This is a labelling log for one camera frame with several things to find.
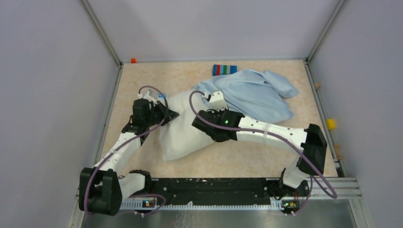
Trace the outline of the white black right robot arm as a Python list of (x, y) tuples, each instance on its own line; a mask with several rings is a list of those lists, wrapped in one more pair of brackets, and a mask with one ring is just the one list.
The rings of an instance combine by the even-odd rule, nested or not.
[(325, 179), (327, 141), (316, 124), (290, 128), (261, 122), (235, 111), (201, 110), (192, 126), (218, 143), (229, 140), (256, 142), (295, 153), (298, 158), (284, 169), (278, 183), (279, 191), (285, 196), (291, 196), (310, 176)]

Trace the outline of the yellow toy block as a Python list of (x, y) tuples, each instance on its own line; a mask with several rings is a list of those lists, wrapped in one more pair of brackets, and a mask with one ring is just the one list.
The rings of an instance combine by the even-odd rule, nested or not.
[(335, 120), (331, 119), (331, 118), (326, 119), (326, 126), (327, 126), (328, 130), (330, 130), (330, 131), (336, 129)]

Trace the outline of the multicolour toy brick stack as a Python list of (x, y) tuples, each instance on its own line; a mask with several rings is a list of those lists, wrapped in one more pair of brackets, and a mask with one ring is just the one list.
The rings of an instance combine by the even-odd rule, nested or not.
[(220, 76), (220, 75), (230, 75), (236, 73), (238, 67), (235, 65), (213, 65), (212, 67), (212, 75)]

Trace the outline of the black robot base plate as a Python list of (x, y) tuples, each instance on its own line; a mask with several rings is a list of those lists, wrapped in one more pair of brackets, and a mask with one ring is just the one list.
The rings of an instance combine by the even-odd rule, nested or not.
[(281, 208), (308, 193), (306, 180), (295, 189), (278, 178), (159, 178), (147, 180), (130, 199), (144, 199), (141, 209)]

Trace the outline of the aluminium front frame rail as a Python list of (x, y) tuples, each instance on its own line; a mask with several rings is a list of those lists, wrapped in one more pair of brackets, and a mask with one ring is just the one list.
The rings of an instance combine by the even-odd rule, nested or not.
[(355, 178), (306, 179), (297, 188), (278, 178), (147, 178), (145, 188), (110, 200), (87, 216), (77, 199), (70, 228), (266, 227), (372, 228)]

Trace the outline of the small wooden block near rail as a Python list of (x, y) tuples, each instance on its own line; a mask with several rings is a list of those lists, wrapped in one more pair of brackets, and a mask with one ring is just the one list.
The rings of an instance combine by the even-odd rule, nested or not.
[(340, 153), (340, 146), (339, 146), (339, 144), (334, 144), (334, 151), (335, 151), (335, 154), (336, 154), (336, 158), (337, 158), (338, 160), (342, 160), (342, 159), (343, 159), (343, 156), (342, 156), (341, 153)]

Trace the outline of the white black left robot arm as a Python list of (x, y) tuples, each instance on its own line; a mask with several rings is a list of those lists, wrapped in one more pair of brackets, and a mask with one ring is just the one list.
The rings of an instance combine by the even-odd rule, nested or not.
[(179, 113), (153, 98), (134, 100), (132, 115), (118, 140), (105, 157), (92, 168), (84, 168), (79, 178), (79, 209), (86, 213), (114, 216), (124, 199), (134, 193), (147, 196), (152, 183), (147, 173), (135, 171), (123, 178), (119, 173), (147, 136), (179, 116)]

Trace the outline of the white pillow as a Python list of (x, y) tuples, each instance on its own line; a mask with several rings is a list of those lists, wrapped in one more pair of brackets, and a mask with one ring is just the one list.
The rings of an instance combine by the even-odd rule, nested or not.
[(196, 117), (189, 102), (192, 92), (192, 89), (183, 91), (167, 100), (169, 109), (179, 116), (160, 128), (159, 142), (165, 162), (180, 159), (213, 144), (211, 137), (192, 126)]

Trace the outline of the light blue pillowcase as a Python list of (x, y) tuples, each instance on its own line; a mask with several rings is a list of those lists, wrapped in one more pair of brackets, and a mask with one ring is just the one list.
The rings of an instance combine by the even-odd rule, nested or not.
[(252, 69), (213, 76), (193, 88), (204, 93), (222, 91), (231, 111), (272, 124), (294, 117), (285, 100), (299, 94), (284, 76), (268, 70), (259, 72)]

